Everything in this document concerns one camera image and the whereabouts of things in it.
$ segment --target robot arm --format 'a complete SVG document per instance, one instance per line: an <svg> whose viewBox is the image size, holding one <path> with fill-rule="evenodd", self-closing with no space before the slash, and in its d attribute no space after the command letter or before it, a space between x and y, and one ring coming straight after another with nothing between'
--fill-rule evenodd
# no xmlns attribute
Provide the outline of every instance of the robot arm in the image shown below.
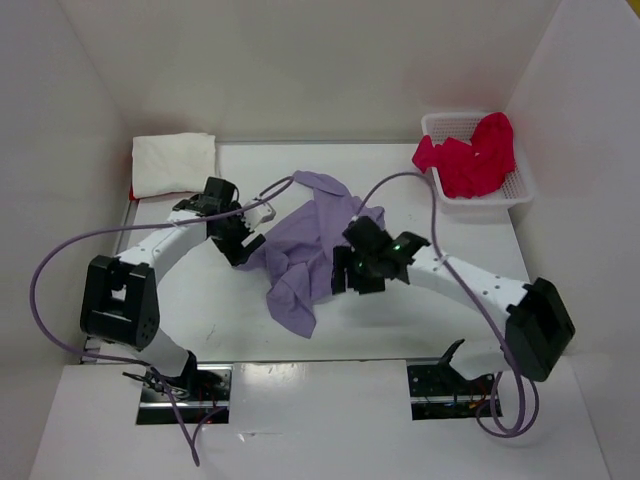
<svg viewBox="0 0 640 480"><path fill-rule="evenodd" d="M167 223L237 210L241 206L233 200L235 191L232 183L209 178L204 193L179 202ZM113 258L95 257L87 271L82 330L124 345L137 359L154 365L185 395L195 391L200 383L196 358L160 328L157 285L184 255L209 238L232 266L246 262L264 243L262 235L251 238L255 228L274 217L271 206L264 204L245 215L159 229Z"/></svg>
<svg viewBox="0 0 640 480"><path fill-rule="evenodd" d="M368 217L343 233L349 247L334 249L333 293L353 288L361 294L383 291L385 279L434 290L476 308L445 267L448 262L486 308L505 337L522 374L544 381L575 334L555 286L542 278L533 285L503 278L446 253L438 255L422 237L405 232L397 239ZM455 342L442 362L464 379L510 369L496 340Z"/></svg>

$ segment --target basket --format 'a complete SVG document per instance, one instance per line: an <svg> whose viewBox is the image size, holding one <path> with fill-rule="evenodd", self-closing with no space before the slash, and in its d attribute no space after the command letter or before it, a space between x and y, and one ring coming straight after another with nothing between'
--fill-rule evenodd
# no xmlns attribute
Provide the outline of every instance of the basket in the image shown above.
<svg viewBox="0 0 640 480"><path fill-rule="evenodd" d="M434 144L443 143L453 137L470 143L476 125L486 117L486 112L434 113L422 117L422 133L430 135ZM514 136L513 152L516 169L507 174L500 190L489 195L472 198L450 198L444 194L438 170L433 168L433 178L438 196L444 204L465 207L502 207L509 208L518 203L533 200L534 182L527 158Z"/></svg>

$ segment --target cable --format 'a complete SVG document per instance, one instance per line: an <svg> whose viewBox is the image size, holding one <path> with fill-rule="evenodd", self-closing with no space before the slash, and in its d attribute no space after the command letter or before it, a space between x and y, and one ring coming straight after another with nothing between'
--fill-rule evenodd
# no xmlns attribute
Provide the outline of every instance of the cable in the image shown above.
<svg viewBox="0 0 640 480"><path fill-rule="evenodd" d="M127 363L127 364L142 365L144 367L149 368L149 370L158 378L158 380L162 384L162 387L164 388L164 391L165 391L167 397L169 398L169 401L171 402L171 407L172 407L173 412L174 412L174 414L176 416L178 424L180 425L180 429L182 430L182 433L183 433L183 435L184 435L184 437L185 437L185 439L187 441L187 444L189 445L189 448L191 449L191 456L193 457L193 461L196 464L196 466L200 466L200 459L198 457L198 452L196 451L196 447L195 447L195 435L194 435L193 438L191 438L189 436L189 432L187 431L187 427L184 424L184 420L182 419L182 415L180 413L180 410L178 409L178 406L176 405L176 400L175 400L173 394L171 393L171 389L169 388L169 385L167 384L165 378L160 374L160 372L158 372L158 370L156 370L152 365L150 365L147 362L144 362L142 360L138 360L138 359L135 359L135 358L118 357L118 356L115 356L115 355L103 355L103 354L95 353L95 352L85 352L84 350L76 348L76 347L74 347L72 345L68 345L68 344L64 343L62 340L59 340L55 335L53 335L51 333L51 331L49 331L49 329L46 327L46 325L42 321L42 318L40 317L40 312L38 311L38 304L37 304L37 300L36 300L36 290L37 290L37 286L38 286L38 280L40 278L40 275L42 274L42 271L47 266L47 264L51 261L51 259L53 259L53 257L55 257L58 253L60 253L65 248L67 248L67 247L69 247L69 246L73 245L74 243L77 243L77 242L79 242L81 240L85 240L87 238L95 237L95 236L98 236L98 235L105 235L105 234L108 234L108 233L126 232L126 231L134 231L134 230L157 230L157 229L164 229L164 228L173 228L173 227L181 226L181 225L191 225L191 224L194 224L194 223L202 223L202 222L210 222L210 221L213 221L213 220L221 220L223 218L227 218L227 217L231 217L231 216L234 216L234 215L238 215L238 214L244 213L244 212L246 212L248 210L251 210L252 208L255 208L255 207L258 207L260 205L263 205L263 204L267 203L268 201L274 199L275 197L280 195L282 192L284 192L287 188L289 188L291 186L292 183L293 183L293 177L284 177L284 178L278 180L276 183L272 184L271 186L267 187L265 190L263 190L262 193L260 194L260 196L262 197L262 195L264 195L265 193L273 190L275 187L284 184L282 187L277 189L272 194L270 194L270 195L268 195L268 196L266 196L264 198L261 198L257 202L254 202L254 203L252 203L250 205L247 205L245 207L239 208L237 210L233 210L231 212L219 213L217 215L210 215L208 217L201 217L201 218L195 218L195 219L189 219L189 220L181 220L181 221L173 222L173 223L150 223L150 224L146 224L146 225L126 225L126 226L120 226L120 227L102 228L102 229L98 229L98 230L93 230L91 232L82 233L80 235L76 235L75 237L72 237L72 238L64 241L63 243L61 243L60 245L55 247L53 250L51 250L42 259L42 261L38 264L38 266L36 267L35 271L33 272L33 276L31 277L31 283L29 285L29 307L31 308L31 314L33 315L33 319L35 320L36 325L38 326L40 331L44 334L45 337L47 337L47 339L50 342L52 342L54 345L57 345L62 350L65 350L65 351L67 351L69 353L72 353L74 355L77 355L79 357L83 357L84 356L84 357L90 357L90 358L101 359L101 360L110 360L110 361L114 361L114 362L122 362L122 363ZM210 418L209 415L204 417L203 421L205 419L208 419L208 418Z"/></svg>
<svg viewBox="0 0 640 480"><path fill-rule="evenodd" d="M478 310L480 311L484 319L489 324L489 327L491 328L493 334L497 338L498 343L500 343L500 347L505 355L506 361L508 365L511 367L513 371L513 375L516 380L516 387L518 389L518 417L514 425L510 428L505 427L500 421L500 417L498 416L498 412L497 412L496 398L497 398L497 392L498 392L498 384L500 383L500 379L502 378L502 372L498 373L498 375L495 378L495 381L493 383L493 388L491 389L491 396L489 398L489 402L485 402L476 410L476 421L478 422L478 425L480 425L480 427L485 432L487 432L489 435L492 435L494 437L500 437L500 438L518 437L523 433L527 432L533 426L536 419L538 418L538 413L540 411L540 396L538 394L538 389L536 388L535 383L529 380L529 383L531 384L531 389L533 390L534 410L533 410L533 414L531 415L531 418L529 419L529 422L526 425L524 425L525 414L526 414L526 395L524 391L524 382L522 381L522 378L523 378L522 372L520 371L520 367L518 366L515 360L515 357L513 356L511 350L509 349L509 346L507 345L507 342L504 339L504 336L502 335L502 333L500 333L500 329L498 328L496 323L493 321L493 318L491 318L491 314L489 314L489 312L484 307L480 299L476 296L475 293L473 293L473 290L471 290L469 285L467 285L467 283L460 276L460 274L458 274L458 272L451 266L448 260L443 259L442 250L440 249L440 245L438 244L438 239L436 236L436 192L435 192L435 189L433 188L433 185L431 185L431 182L429 182L429 180L424 175L418 172L399 172L393 175L389 175L388 177L380 180L369 191L367 196L364 198L364 200L360 204L360 207L358 208L356 215L360 214L365 204L367 203L367 201L369 201L369 199L376 192L376 190L378 190L382 185L387 183L389 180L393 180L394 178L398 178L398 177L418 177L429 186L429 190L431 191L431 242L433 244L433 248L435 249L438 257L441 260L443 260L443 264L447 268L451 276L456 280L456 282L458 282L460 287L464 290L464 292L471 299L471 301L478 308ZM480 413L487 407L487 403L489 404L489 407L491 409L491 417L495 425L498 427L498 429L502 433L490 430L489 428L487 428L486 425L484 425L484 423L482 423L482 420L480 420Z"/></svg>

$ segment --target folded cloth stack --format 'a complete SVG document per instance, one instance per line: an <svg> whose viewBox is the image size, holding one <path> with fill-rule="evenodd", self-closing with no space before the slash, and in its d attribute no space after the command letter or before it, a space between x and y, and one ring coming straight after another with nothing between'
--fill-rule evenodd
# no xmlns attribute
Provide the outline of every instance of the folded cloth stack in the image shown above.
<svg viewBox="0 0 640 480"><path fill-rule="evenodd" d="M434 146L425 135L413 163L422 173L437 168L442 190L449 198L488 195L502 187L507 173L516 169L513 128L507 116L497 112L478 123L471 145L447 138Z"/></svg>
<svg viewBox="0 0 640 480"><path fill-rule="evenodd" d="M282 219L266 234L266 241L240 270L264 268L271 289L267 306L271 317L283 327L310 338L316 326L313 304L331 295L333 247L346 245L342 232L355 215L361 200L329 175L297 171L294 180L313 189L313 200ZM365 208L384 228L384 209Z"/></svg>
<svg viewBox="0 0 640 480"><path fill-rule="evenodd" d="M206 133L135 137L132 199L202 192L207 178L217 176L215 140Z"/></svg>

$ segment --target white table surface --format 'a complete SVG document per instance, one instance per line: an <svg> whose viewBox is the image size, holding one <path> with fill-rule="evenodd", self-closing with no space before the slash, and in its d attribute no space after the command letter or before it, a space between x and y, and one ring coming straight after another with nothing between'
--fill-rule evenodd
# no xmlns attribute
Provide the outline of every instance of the white table surface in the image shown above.
<svg viewBox="0 0 640 480"><path fill-rule="evenodd" d="M222 145L218 159L224 178L240 189L241 203L294 170L334 176L352 194L364 197L392 173L414 169L415 144ZM139 202L135 224L166 219L184 195ZM272 202L278 218L311 198L295 184ZM416 178L383 186L370 205L382 205L388 231L430 238L431 199ZM449 253L501 276L527 280L506 210L475 218L438 215L441 246ZM129 246L145 236L134 232ZM380 294L353 292L316 305L311 339L296 336L273 320L266 307L270 285L263 271L237 272L212 242L193 249L158 287L161 326L200 361L280 361L383 359L440 356L459 338L490 338L475 311L433 292L399 282ZM124 353L106 345L104 353Z"/></svg>
<svg viewBox="0 0 640 480"><path fill-rule="evenodd" d="M538 422L513 441L488 437L474 419L412 421L403 361L239 364L229 424L198 437L199 469L177 425L135 425L140 385L121 372L136 369L65 368L31 480L609 478L564 358L539 385Z"/></svg>

